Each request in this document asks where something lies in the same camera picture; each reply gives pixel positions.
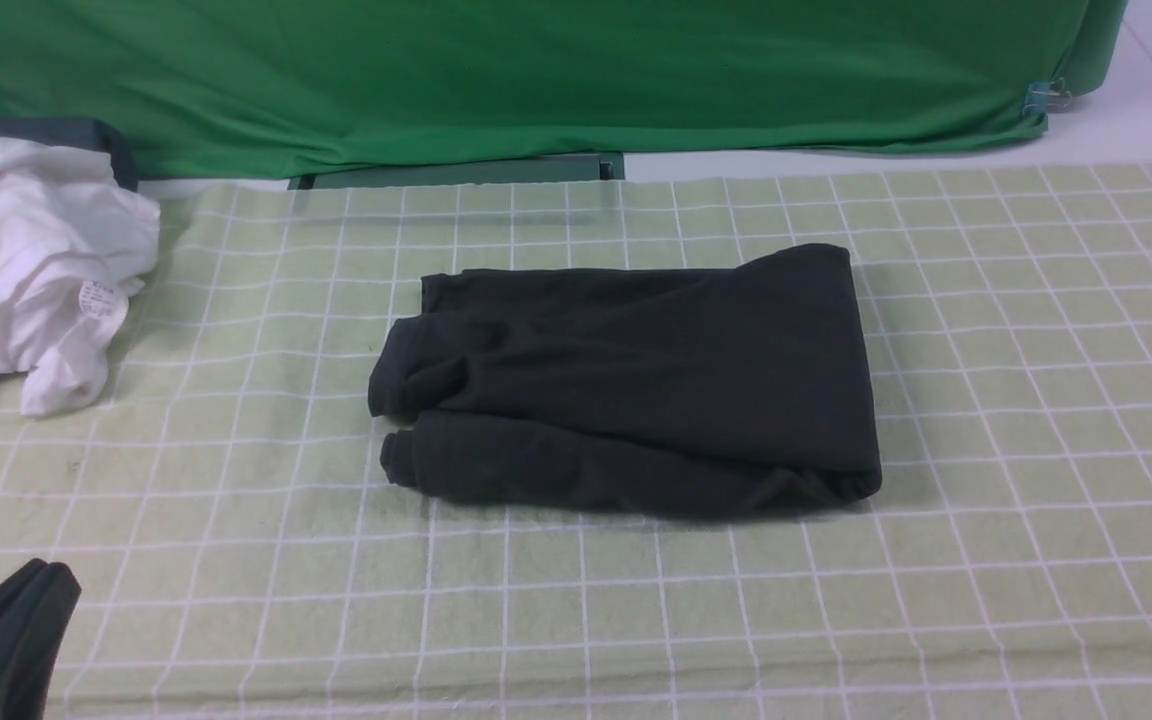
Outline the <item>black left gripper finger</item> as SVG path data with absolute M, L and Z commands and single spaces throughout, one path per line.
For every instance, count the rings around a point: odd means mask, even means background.
M 82 592 L 65 562 L 32 559 L 0 583 L 0 719 L 41 719 Z

